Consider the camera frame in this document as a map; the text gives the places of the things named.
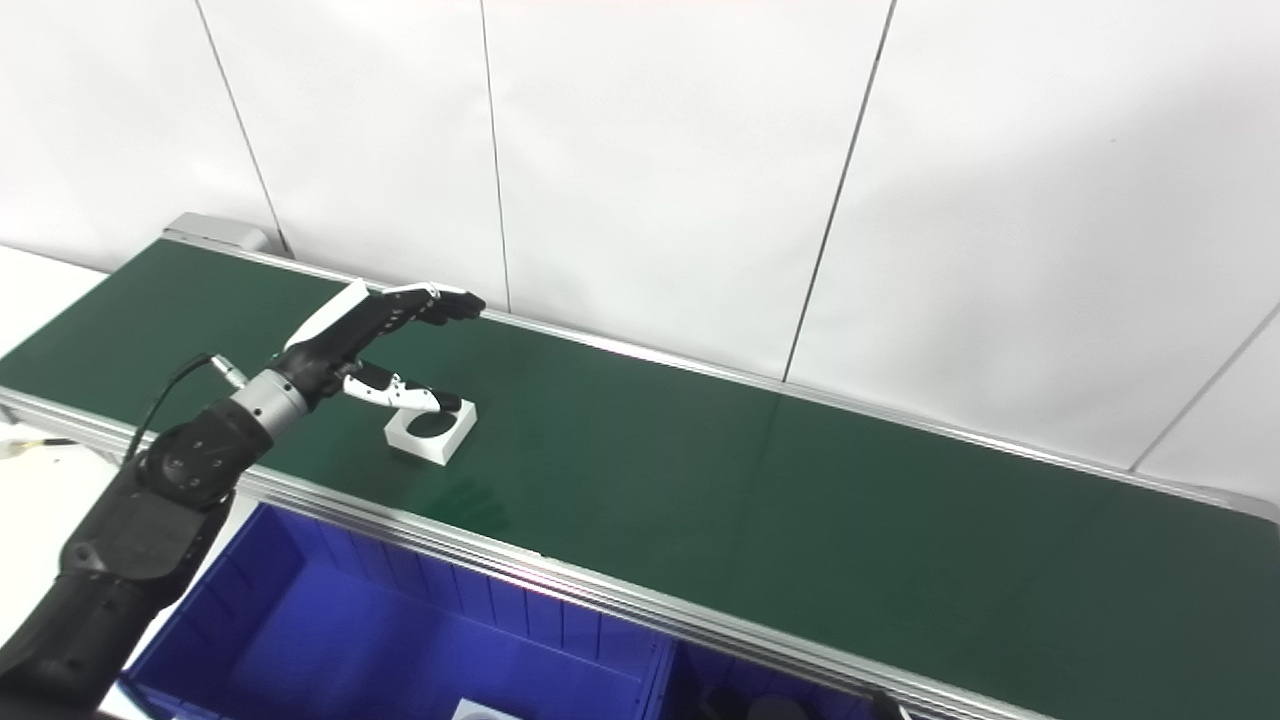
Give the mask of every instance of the black robotic arm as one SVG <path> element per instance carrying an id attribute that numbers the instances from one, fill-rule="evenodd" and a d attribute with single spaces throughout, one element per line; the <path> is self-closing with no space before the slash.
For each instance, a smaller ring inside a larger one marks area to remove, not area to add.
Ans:
<path id="1" fill-rule="evenodd" d="M 230 397 L 120 468 L 63 547 L 52 588 L 0 648 L 0 717 L 92 717 L 147 625 L 191 584 L 241 473 L 340 391 L 379 336 L 415 319 L 476 318 L 485 306 L 430 283 L 348 299 L 312 315 L 305 337 Z"/>

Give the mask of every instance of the blue plastic container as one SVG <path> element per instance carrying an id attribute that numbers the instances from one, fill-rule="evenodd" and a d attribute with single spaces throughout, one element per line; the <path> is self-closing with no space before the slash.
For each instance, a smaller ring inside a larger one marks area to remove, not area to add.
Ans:
<path id="1" fill-rule="evenodd" d="M 261 506 L 127 670 L 155 717 L 654 720 L 657 632 Z"/>

